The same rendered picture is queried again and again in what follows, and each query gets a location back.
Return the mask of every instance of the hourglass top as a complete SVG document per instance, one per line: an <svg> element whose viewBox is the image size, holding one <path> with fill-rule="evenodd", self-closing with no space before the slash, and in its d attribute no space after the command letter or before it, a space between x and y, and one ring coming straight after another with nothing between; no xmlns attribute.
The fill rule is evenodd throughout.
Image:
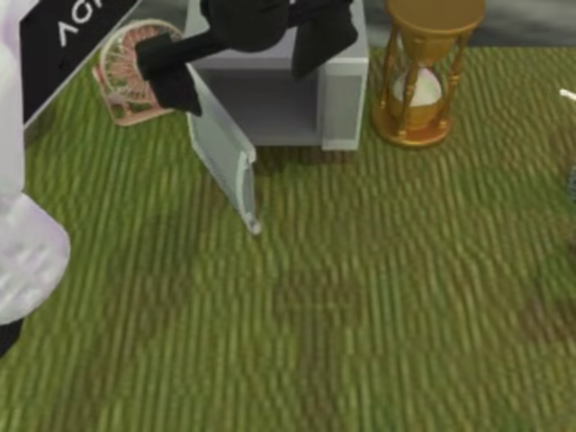
<svg viewBox="0 0 576 432"><path fill-rule="evenodd" d="M402 28L429 35L455 35L473 30L484 18L484 0L384 0Z"/></svg>

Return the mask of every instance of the grass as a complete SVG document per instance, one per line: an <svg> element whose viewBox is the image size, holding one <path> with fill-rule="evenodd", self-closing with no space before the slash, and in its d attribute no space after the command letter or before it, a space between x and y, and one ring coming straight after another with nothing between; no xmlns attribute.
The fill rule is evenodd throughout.
<svg viewBox="0 0 576 432"><path fill-rule="evenodd" d="M74 254L2 360L0 430L576 430L576 50L465 66L441 146L366 116L354 155L260 149L259 238L184 116L114 127L80 74L28 149Z"/></svg>

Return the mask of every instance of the black object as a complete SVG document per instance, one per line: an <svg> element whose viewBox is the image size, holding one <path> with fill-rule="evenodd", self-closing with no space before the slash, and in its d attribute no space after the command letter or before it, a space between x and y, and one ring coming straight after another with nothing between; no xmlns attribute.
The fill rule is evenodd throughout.
<svg viewBox="0 0 576 432"><path fill-rule="evenodd" d="M297 27L292 76L302 79L356 42L358 33L350 13L352 1L298 0L290 4L290 0L201 0L201 13L210 29L170 44L162 36L151 38L162 39L161 44L140 42L136 46L138 68L161 106L177 110L195 107L198 96L186 63L228 49L267 50L289 28ZM168 79L170 74L178 75L178 79ZM188 76L187 85L193 96L183 94L183 74ZM199 115L191 109L183 111Z"/></svg>
<svg viewBox="0 0 576 432"><path fill-rule="evenodd" d="M14 346L22 332L24 318L0 326L0 358Z"/></svg>
<svg viewBox="0 0 576 432"><path fill-rule="evenodd" d="M42 0L20 22L24 124L140 0Z"/></svg>

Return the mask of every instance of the hourglass base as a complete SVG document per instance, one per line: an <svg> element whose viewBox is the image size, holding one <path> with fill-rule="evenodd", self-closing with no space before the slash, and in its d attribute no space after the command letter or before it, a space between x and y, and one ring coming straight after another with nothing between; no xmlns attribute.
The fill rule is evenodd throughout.
<svg viewBox="0 0 576 432"><path fill-rule="evenodd" d="M451 129L452 122L448 120L444 128L438 127L434 122L429 126L418 130L406 130L406 135L398 135L396 120L387 112L380 103L375 103L372 109L372 125L376 133L384 140L393 144L413 149L423 149L433 146L443 140Z"/></svg>

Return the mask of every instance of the hourglass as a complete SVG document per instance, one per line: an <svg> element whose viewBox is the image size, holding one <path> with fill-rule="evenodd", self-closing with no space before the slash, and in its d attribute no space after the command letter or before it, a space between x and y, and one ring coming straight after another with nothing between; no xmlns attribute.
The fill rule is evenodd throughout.
<svg viewBox="0 0 576 432"><path fill-rule="evenodd" d="M460 81L464 49L484 17L484 0L387 0L386 6L391 35L382 92L372 109L373 126L385 140L426 147L450 131L450 105ZM437 64L455 45L445 90Z"/></svg>

